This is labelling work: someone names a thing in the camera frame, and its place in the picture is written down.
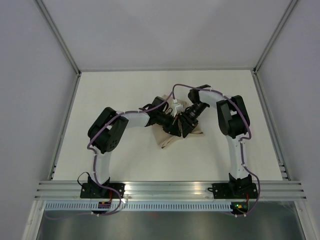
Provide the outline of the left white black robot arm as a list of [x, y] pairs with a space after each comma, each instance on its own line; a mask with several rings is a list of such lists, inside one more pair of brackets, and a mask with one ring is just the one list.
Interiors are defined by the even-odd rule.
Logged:
[[106, 107], [88, 130], [90, 142], [87, 146], [94, 152], [92, 175], [94, 184], [91, 191], [98, 198], [104, 198], [109, 193], [110, 160], [112, 151], [118, 146], [126, 129], [150, 127], [159, 125], [170, 135], [182, 135], [178, 117], [166, 113], [169, 107], [167, 100], [157, 96], [138, 110], [117, 112]]

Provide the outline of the beige cloth napkin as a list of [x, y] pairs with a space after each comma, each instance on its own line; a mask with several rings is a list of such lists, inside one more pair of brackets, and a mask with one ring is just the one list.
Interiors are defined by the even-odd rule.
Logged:
[[[173, 97], [171, 96], [167, 102], [169, 104], [169, 107], [172, 107]], [[181, 104], [184, 107], [184, 109], [186, 109], [187, 107], [189, 107], [191, 105], [190, 103], [188, 103], [184, 100], [181, 100], [181, 99], [177, 99], [177, 102], [179, 104]], [[161, 149], [168, 148], [174, 142], [179, 141], [179, 140], [183, 140], [183, 139], [187, 139], [187, 138], [194, 138], [194, 137], [202, 137], [204, 135], [203, 131], [201, 130], [200, 125], [198, 125], [194, 130], [192, 130], [192, 132], [190, 134], [188, 134], [186, 136], [186, 138], [183, 138], [182, 136], [179, 137], [179, 136], [168, 134], [168, 133], [164, 132], [163, 127], [158, 124], [154, 124], [151, 127], [151, 129], [152, 129], [152, 133], [154, 135], [155, 141]]]

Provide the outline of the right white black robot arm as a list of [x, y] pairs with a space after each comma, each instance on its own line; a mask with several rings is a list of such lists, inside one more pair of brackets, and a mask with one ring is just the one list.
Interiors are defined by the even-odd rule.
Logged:
[[240, 95], [227, 97], [209, 85], [191, 87], [188, 98], [192, 105], [179, 115], [182, 137], [185, 138], [198, 126], [198, 117], [206, 108], [217, 110], [218, 126], [229, 148], [228, 192], [235, 198], [241, 197], [252, 184], [252, 176], [245, 163], [245, 143], [252, 134], [243, 98]]

